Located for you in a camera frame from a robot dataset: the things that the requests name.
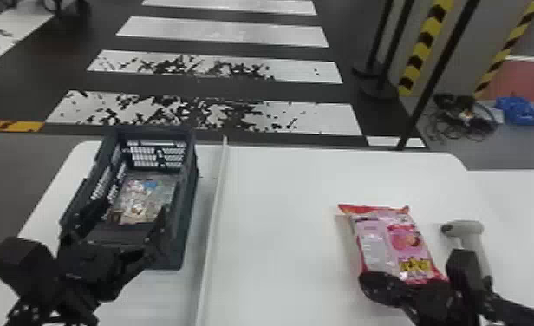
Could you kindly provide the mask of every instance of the plastic package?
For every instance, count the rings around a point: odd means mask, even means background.
[[[160,173],[132,173],[123,182],[109,215],[109,223],[134,225],[153,222],[172,199],[176,178]]]
[[[361,272],[382,271],[407,284],[425,284],[446,277],[410,217],[409,208],[340,204],[352,226],[361,256]]]
[[[524,97],[499,97],[496,108],[504,111],[504,118],[519,126],[534,126],[534,107]]]

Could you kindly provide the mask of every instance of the yellow floor line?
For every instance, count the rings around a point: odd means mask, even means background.
[[[42,125],[44,125],[44,122],[0,120],[0,131],[14,133],[35,133],[41,129]]]

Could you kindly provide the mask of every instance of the yellow and black caution stripe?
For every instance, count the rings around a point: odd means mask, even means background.
[[[409,96],[413,92],[414,83],[419,79],[420,70],[431,55],[431,48],[441,33],[443,22],[452,7],[453,0],[435,0],[429,10],[429,15],[420,29],[419,39],[414,45],[413,54],[408,59],[405,72],[399,81],[400,95]]]
[[[514,46],[520,39],[520,36],[522,36],[528,29],[528,25],[530,24],[532,19],[534,19],[534,1],[532,1],[530,5],[528,5],[526,12],[522,15],[522,18],[520,19],[520,23],[515,29],[511,31],[510,36],[508,36],[508,39],[505,41],[504,48],[496,54],[496,56],[493,58],[492,65],[490,65],[490,68],[487,70],[485,75],[481,77],[481,80],[479,80],[479,84],[477,88],[475,88],[475,92],[473,92],[473,97],[475,97],[476,99],[481,97],[481,95],[490,85],[490,82],[492,82],[493,77],[502,67],[502,63],[504,63],[505,58],[514,49]]]
[[[0,131],[15,133],[35,133],[41,129],[44,122],[0,120]]]

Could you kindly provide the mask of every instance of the black plastic basket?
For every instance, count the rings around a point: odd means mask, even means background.
[[[116,127],[101,143],[94,166],[61,218],[62,237],[87,221],[79,213],[89,202],[107,198],[113,205],[131,172],[156,172],[176,178],[173,195],[153,222],[111,225],[107,216],[82,241],[128,249],[155,248],[153,269],[182,266],[199,177],[192,130],[185,127]]]

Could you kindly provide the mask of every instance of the crosswalk stripe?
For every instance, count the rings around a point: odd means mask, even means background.
[[[314,16],[316,9],[311,1],[273,0],[145,0],[145,6],[178,7],[210,10],[234,10],[271,14]]]
[[[206,130],[361,135],[349,104],[230,101],[85,91],[69,91],[46,122],[87,125],[187,124]]]
[[[132,16],[117,36],[327,48],[321,27]]]
[[[341,84],[334,62],[103,50],[89,71]]]

